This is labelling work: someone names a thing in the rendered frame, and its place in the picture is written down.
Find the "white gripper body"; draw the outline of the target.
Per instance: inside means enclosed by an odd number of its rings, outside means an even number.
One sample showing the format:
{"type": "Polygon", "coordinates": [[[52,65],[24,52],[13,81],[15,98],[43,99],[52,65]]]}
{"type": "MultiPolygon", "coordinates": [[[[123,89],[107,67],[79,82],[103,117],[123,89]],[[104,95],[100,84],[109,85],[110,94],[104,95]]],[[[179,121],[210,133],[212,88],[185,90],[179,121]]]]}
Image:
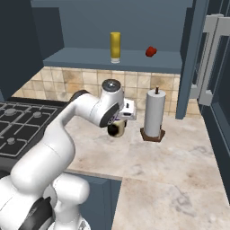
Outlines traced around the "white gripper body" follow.
{"type": "Polygon", "coordinates": [[[119,113],[119,119],[136,120],[137,119],[137,114],[135,112],[131,112],[131,111],[121,111],[119,113]]]}

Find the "yellow mustard bottle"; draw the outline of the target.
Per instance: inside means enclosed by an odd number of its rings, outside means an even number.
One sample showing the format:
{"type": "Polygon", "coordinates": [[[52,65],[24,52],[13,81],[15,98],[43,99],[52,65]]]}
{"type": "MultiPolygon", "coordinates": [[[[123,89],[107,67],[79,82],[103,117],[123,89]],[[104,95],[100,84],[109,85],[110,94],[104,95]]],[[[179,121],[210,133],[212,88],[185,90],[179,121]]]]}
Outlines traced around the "yellow mustard bottle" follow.
{"type": "Polygon", "coordinates": [[[112,32],[110,34],[110,45],[111,45],[111,62],[118,64],[120,60],[120,33],[112,32]]]}

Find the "dark blue cabinet door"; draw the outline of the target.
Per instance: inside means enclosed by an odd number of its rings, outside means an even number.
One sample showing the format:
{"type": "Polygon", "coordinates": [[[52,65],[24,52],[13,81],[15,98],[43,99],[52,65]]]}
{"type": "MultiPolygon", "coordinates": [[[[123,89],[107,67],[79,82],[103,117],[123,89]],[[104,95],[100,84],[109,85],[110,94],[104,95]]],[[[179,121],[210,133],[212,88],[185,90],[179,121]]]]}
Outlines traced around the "dark blue cabinet door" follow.
{"type": "Polygon", "coordinates": [[[0,102],[43,68],[30,0],[0,0],[0,102]]]}
{"type": "Polygon", "coordinates": [[[176,119],[183,119],[186,115],[208,4],[209,0],[193,0],[192,7],[186,11],[180,49],[182,66],[176,119]]]}

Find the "dark blue tall cabinet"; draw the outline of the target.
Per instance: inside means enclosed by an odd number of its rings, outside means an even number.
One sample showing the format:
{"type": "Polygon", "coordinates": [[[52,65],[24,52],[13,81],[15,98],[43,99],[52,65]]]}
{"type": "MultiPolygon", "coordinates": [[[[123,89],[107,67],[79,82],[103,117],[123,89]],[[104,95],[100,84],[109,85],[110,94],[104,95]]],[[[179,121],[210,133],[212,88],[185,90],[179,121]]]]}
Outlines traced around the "dark blue tall cabinet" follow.
{"type": "MultiPolygon", "coordinates": [[[[230,0],[209,0],[207,15],[230,17],[230,0]]],[[[213,93],[209,106],[199,104],[217,160],[225,191],[230,195],[230,37],[222,36],[208,89],[213,93]]]]}

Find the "dark blue base cabinet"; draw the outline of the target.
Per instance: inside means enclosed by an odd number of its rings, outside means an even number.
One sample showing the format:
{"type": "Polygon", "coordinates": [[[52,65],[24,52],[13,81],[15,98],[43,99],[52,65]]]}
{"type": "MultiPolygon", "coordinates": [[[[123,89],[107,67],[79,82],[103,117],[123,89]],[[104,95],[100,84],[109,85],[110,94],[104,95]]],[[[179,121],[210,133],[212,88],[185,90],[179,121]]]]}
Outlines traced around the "dark blue base cabinet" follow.
{"type": "Polygon", "coordinates": [[[64,186],[70,203],[67,217],[74,217],[79,230],[86,230],[82,221],[91,230],[111,230],[119,198],[121,181],[65,173],[64,186]]]}

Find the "white paper towel roll holder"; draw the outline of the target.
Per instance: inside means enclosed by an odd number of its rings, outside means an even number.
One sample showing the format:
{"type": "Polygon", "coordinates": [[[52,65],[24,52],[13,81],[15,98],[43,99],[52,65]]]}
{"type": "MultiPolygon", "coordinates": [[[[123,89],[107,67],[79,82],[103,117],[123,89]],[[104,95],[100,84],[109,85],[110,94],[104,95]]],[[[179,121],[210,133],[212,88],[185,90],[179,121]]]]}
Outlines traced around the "white paper towel roll holder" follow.
{"type": "Polygon", "coordinates": [[[162,130],[166,93],[156,86],[146,93],[144,127],[140,129],[144,141],[160,142],[165,131],[162,130]]]}

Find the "red bell pepper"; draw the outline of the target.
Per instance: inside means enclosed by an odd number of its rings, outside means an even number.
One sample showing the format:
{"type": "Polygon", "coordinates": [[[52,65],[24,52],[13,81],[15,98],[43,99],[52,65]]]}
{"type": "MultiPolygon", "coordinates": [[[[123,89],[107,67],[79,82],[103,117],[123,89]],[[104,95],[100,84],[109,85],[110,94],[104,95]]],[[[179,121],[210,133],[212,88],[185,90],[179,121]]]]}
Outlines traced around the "red bell pepper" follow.
{"type": "Polygon", "coordinates": [[[157,52],[157,49],[154,47],[148,47],[146,50],[146,56],[151,58],[153,55],[155,55],[157,52]]]}

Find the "black gas hob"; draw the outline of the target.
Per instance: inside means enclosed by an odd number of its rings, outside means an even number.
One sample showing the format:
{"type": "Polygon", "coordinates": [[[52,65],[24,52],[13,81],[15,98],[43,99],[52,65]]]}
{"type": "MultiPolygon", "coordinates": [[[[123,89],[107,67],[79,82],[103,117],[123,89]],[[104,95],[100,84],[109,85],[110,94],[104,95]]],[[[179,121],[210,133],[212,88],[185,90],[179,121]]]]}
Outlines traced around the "black gas hob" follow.
{"type": "Polygon", "coordinates": [[[19,158],[43,136],[67,102],[9,98],[0,102],[0,157],[19,158]]]}

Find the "dark blue wall cabinet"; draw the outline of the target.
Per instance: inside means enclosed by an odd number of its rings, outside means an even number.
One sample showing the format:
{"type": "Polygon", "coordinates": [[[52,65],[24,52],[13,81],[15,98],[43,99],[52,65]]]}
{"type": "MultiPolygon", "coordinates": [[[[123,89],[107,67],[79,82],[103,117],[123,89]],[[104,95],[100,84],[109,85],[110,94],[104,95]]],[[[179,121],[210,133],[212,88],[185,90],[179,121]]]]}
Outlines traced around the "dark blue wall cabinet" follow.
{"type": "Polygon", "coordinates": [[[179,74],[193,0],[31,0],[45,66],[179,74]],[[120,33],[111,62],[110,34],[120,33]],[[146,56],[148,47],[157,52],[146,56]]]}

